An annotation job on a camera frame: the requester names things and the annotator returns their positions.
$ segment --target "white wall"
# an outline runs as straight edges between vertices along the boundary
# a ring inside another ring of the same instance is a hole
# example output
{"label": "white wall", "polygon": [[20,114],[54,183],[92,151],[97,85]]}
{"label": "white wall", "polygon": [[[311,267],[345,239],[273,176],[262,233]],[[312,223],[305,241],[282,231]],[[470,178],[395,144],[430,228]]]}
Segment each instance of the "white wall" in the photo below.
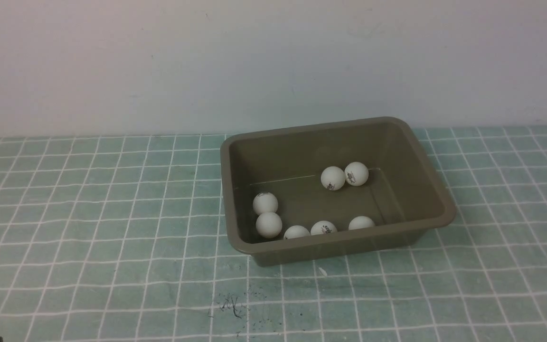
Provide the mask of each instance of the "white wall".
{"label": "white wall", "polygon": [[547,123],[547,0],[0,0],[0,136]]}

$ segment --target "ping pong ball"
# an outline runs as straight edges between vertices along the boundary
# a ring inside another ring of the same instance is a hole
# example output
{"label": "ping pong ball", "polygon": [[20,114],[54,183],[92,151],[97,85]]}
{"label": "ping pong ball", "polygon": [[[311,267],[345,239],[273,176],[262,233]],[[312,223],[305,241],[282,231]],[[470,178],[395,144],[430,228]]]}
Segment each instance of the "ping pong ball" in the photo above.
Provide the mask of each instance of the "ping pong ball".
{"label": "ping pong ball", "polygon": [[352,162],[345,167],[345,178],[349,185],[361,186],[368,180],[368,169],[361,162]]}
{"label": "ping pong ball", "polygon": [[322,171],[320,182],[327,190],[339,190],[345,184],[345,173],[336,166],[329,166]]}
{"label": "ping pong ball", "polygon": [[363,228],[370,228],[375,227],[375,222],[370,218],[366,216],[357,216],[350,221],[348,230],[352,231],[354,229],[363,229]]}
{"label": "ping pong ball", "polygon": [[289,238],[302,238],[303,236],[309,236],[310,231],[303,226],[292,226],[289,227],[284,233],[284,240]]}
{"label": "ping pong ball", "polygon": [[264,212],[256,219],[256,231],[264,238],[275,238],[282,231],[282,219],[275,212]]}
{"label": "ping pong ball", "polygon": [[312,235],[329,234],[332,232],[337,232],[337,227],[328,221],[318,221],[310,230]]}
{"label": "ping pong ball", "polygon": [[252,201],[252,209],[257,215],[278,211],[278,199],[271,192],[261,192]]}

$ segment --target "plastic tray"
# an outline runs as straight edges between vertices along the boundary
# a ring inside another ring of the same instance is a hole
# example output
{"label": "plastic tray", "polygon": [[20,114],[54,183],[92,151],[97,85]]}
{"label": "plastic tray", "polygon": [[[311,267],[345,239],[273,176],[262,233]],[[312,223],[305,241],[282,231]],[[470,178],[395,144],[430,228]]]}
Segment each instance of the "plastic tray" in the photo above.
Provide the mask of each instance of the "plastic tray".
{"label": "plastic tray", "polygon": [[[320,175],[350,162],[369,168],[360,187],[326,190]],[[231,245],[259,266],[403,247],[448,225],[456,208],[410,127],[393,117],[282,128],[232,136],[221,146],[226,231]],[[284,227],[259,236],[252,200],[271,192]],[[377,227],[348,231],[356,216]],[[283,240],[286,228],[331,221],[339,232]]]}

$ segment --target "green grid mat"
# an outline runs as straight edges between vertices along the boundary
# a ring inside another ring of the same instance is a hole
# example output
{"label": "green grid mat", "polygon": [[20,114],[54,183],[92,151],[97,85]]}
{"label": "green grid mat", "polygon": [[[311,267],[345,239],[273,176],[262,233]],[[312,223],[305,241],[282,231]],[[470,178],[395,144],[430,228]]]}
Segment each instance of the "green grid mat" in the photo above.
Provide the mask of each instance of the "green grid mat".
{"label": "green grid mat", "polygon": [[547,341],[547,126],[417,129],[459,214],[417,244],[260,268],[225,135],[0,139],[6,342]]}

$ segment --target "white grid line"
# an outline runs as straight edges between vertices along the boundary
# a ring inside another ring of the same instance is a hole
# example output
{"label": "white grid line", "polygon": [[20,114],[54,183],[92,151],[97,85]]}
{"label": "white grid line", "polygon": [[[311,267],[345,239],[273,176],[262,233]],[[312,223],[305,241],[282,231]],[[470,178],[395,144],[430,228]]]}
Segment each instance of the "white grid line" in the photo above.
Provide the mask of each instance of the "white grid line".
{"label": "white grid line", "polygon": [[[202,144],[202,136],[200,135],[199,136],[199,140],[198,140],[198,161],[199,161],[199,148],[200,148],[200,145]],[[195,193],[196,193],[196,180],[198,179],[198,171],[196,170],[195,174],[193,175],[193,188],[191,189],[191,203],[189,204],[189,214],[191,215],[191,212],[193,210],[193,196],[195,196]],[[174,311],[174,327],[173,327],[173,332],[172,332],[172,340],[174,341],[175,338],[176,338],[176,327],[177,327],[177,322],[178,322],[178,318],[179,318],[179,301],[180,301],[180,288],[182,287],[182,282],[183,282],[183,273],[185,272],[185,257],[187,256],[187,245],[188,245],[188,242],[189,242],[189,226],[187,227],[187,233],[185,234],[185,246],[183,248],[183,260],[180,262],[180,278],[179,278],[179,286],[176,290],[176,310]]]}
{"label": "white grid line", "polygon": [[[123,149],[123,146],[124,146],[124,143],[125,143],[125,142],[126,142],[126,138],[123,138],[123,139],[122,139],[122,149]],[[112,177],[111,179],[115,178],[115,173],[117,173],[117,169],[115,169],[115,171],[113,171],[113,177]],[[83,190],[83,185],[82,185],[82,188],[80,188],[80,190],[77,192],[77,199],[80,197],[80,195],[81,195],[81,193],[82,193],[82,190]],[[109,197],[109,193],[110,193],[110,192],[111,192],[111,184],[109,184],[109,188],[107,188],[107,197]],[[103,213],[104,213],[104,205],[103,205],[103,207],[100,209],[99,219],[102,219]],[[73,304],[74,304],[74,301],[75,301],[75,297],[76,297],[76,295],[77,295],[77,290],[79,289],[79,284],[80,284],[80,282],[81,282],[81,280],[82,280],[82,275],[83,275],[83,272],[84,272],[84,270],[85,270],[86,262],[87,262],[88,258],[90,257],[90,253],[92,252],[92,248],[93,248],[93,246],[94,246],[94,240],[95,240],[95,238],[96,238],[97,231],[98,231],[98,229],[95,228],[95,229],[94,229],[93,236],[92,236],[92,240],[91,240],[91,242],[90,242],[90,247],[88,247],[87,252],[85,253],[85,258],[84,258],[84,260],[83,260],[82,268],[80,269],[80,273],[79,273],[79,275],[78,275],[78,277],[77,277],[77,282],[76,282],[76,284],[75,284],[75,288],[74,288],[74,290],[73,290],[73,294],[71,295],[71,301],[70,301],[70,303],[69,303],[69,309],[72,309],[72,308],[73,308]],[[51,268],[50,268],[50,272],[49,272],[49,274],[48,274],[48,278],[47,278],[46,284],[48,284],[48,282],[50,281],[50,278],[52,277],[52,271],[53,271],[53,270],[54,270],[54,267],[51,267]],[[64,338],[65,331],[67,330],[67,326],[69,325],[69,319],[70,319],[70,314],[67,314],[67,317],[65,318],[65,325],[63,325],[63,330],[62,330],[62,332],[61,332],[61,340]]]}
{"label": "white grid line", "polygon": [[[174,144],[176,143],[176,137],[174,137],[174,140],[172,142],[172,149],[174,150]],[[172,159],[174,158],[174,152],[172,153],[172,156],[170,157],[170,165],[168,167],[168,178],[170,178],[170,170],[172,169]],[[164,188],[164,194],[168,191],[168,184],[166,183],[165,185],[165,188]],[[156,227],[156,236],[158,236],[158,233],[159,233],[159,228],[160,228],[160,225],[161,225],[161,215],[163,213],[163,201],[161,202],[161,205],[160,205],[160,212],[159,212],[159,218],[158,218],[158,226]],[[154,255],[154,252],[156,250],[156,242],[157,240],[154,240],[153,241],[153,245],[151,246],[151,253],[150,253],[150,258],[149,258],[149,264],[147,265],[147,273],[146,273],[146,277],[145,277],[145,283],[148,284],[149,283],[149,275],[150,275],[150,272],[151,272],[151,264],[153,262],[153,255]],[[145,285],[145,288],[143,290],[143,299],[141,300],[141,311],[139,312],[139,320],[138,320],[138,323],[136,324],[136,331],[134,333],[134,338],[139,338],[139,329],[141,328],[141,320],[143,319],[143,312],[145,310],[145,299],[147,298],[147,288],[148,286]]]}
{"label": "white grid line", "polygon": [[[151,137],[149,137],[149,141],[147,143],[147,145],[149,145],[151,143]],[[141,177],[143,177],[143,171],[145,169],[145,163],[147,162],[147,154],[145,154],[145,158],[143,159],[143,168],[141,169]],[[139,194],[139,187],[136,187],[136,191],[134,192],[134,199],[136,200],[136,197],[137,195]],[[132,213],[134,212],[134,208],[135,208],[135,205],[132,205],[132,209],[130,209],[130,217],[132,217]],[[128,224],[126,225],[126,231],[124,232],[124,238],[127,238],[128,237],[128,230],[130,229],[130,221],[128,221]],[[120,260],[122,259],[122,253],[123,253],[123,249],[126,245],[126,242],[123,241],[122,242],[122,247],[120,248],[120,252],[119,252],[119,255],[117,256],[117,262],[115,264],[115,269],[117,270],[119,268],[119,264],[120,264]],[[115,280],[117,279],[117,275],[119,273],[118,272],[115,272],[115,275],[113,275],[113,279],[111,280],[111,284],[115,284]],[[78,282],[80,281],[80,279],[82,279],[82,275],[80,274],[80,277],[78,278]],[[100,320],[100,325],[98,327],[98,338],[100,338],[100,335],[102,334],[103,332],[103,325],[104,325],[104,319],[106,318],[106,313],[107,313],[107,309],[109,308],[109,304],[111,303],[111,297],[113,297],[113,287],[111,287],[111,290],[109,290],[109,296],[107,297],[107,301],[104,305],[104,313],[103,313],[103,316],[102,316],[102,319]],[[67,326],[68,326],[68,322],[69,322],[69,316],[67,317],[67,321],[65,322],[65,328],[63,329],[63,333],[66,333],[66,330],[67,330]]]}

